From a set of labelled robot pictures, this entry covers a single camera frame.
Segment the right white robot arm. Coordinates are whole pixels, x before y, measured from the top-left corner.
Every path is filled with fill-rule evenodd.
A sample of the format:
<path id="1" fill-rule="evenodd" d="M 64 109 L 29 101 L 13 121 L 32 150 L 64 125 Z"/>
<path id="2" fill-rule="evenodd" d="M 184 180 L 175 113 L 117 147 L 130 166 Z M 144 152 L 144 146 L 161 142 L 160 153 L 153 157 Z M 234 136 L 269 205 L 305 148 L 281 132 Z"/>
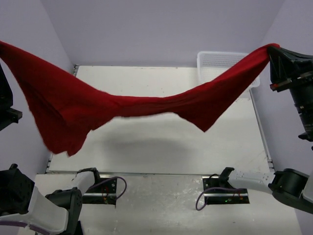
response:
<path id="1" fill-rule="evenodd" d="M 313 57 L 270 46 L 270 88 L 288 90 L 300 116 L 305 132 L 298 137 L 313 140 Z M 219 189 L 252 189 L 271 194 L 280 203 L 307 213 L 313 212 L 313 176 L 286 168 L 275 173 L 247 173 L 232 167 L 223 170 Z"/>

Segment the red t-shirt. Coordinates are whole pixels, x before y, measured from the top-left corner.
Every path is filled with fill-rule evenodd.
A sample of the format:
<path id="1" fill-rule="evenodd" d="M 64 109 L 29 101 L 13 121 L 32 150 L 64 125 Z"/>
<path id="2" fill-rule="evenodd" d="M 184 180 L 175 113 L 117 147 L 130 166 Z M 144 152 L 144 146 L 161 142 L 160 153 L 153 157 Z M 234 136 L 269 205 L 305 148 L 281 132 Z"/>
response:
<path id="1" fill-rule="evenodd" d="M 76 154 L 90 131 L 115 117 L 174 113 L 207 131 L 269 62 L 262 46 L 214 80 L 168 97 L 112 95 L 13 45 L 1 42 L 0 57 L 19 84 L 47 149 Z"/>

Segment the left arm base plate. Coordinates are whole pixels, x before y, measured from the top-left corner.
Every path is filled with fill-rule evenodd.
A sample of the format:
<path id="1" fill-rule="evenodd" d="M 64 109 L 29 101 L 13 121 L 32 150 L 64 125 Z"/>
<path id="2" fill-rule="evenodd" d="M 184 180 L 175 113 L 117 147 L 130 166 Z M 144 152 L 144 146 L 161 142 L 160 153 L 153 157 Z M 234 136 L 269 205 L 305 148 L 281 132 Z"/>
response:
<path id="1" fill-rule="evenodd" d="M 95 205 L 116 205 L 117 201 L 117 179 L 112 179 L 109 175 L 100 175 L 101 185 L 88 189 L 83 195 L 83 204 Z"/>

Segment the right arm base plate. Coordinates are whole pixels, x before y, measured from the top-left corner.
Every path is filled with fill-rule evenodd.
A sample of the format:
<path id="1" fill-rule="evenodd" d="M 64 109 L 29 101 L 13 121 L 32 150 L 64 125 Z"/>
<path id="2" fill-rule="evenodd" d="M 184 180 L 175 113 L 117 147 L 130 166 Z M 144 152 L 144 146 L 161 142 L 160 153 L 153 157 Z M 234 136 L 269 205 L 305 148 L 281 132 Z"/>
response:
<path id="1" fill-rule="evenodd" d="M 203 190 L 208 190 L 204 193 L 204 201 L 207 205 L 232 205 L 232 204 L 249 204 L 247 189 L 234 190 L 229 183 L 223 183 L 219 179 L 218 174 L 202 177 Z"/>

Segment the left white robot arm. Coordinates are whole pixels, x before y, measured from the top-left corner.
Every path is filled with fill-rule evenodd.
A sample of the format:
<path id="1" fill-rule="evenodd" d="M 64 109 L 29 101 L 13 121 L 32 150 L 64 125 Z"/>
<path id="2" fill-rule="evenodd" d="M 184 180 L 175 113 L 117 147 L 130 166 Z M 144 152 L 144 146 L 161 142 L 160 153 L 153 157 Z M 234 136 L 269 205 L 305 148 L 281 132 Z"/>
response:
<path id="1" fill-rule="evenodd" d="M 96 168 L 85 168 L 68 187 L 44 196 L 17 164 L 11 164 L 0 172 L 0 224 L 30 229 L 37 235 L 82 235 L 83 195 L 99 191 L 101 182 Z"/>

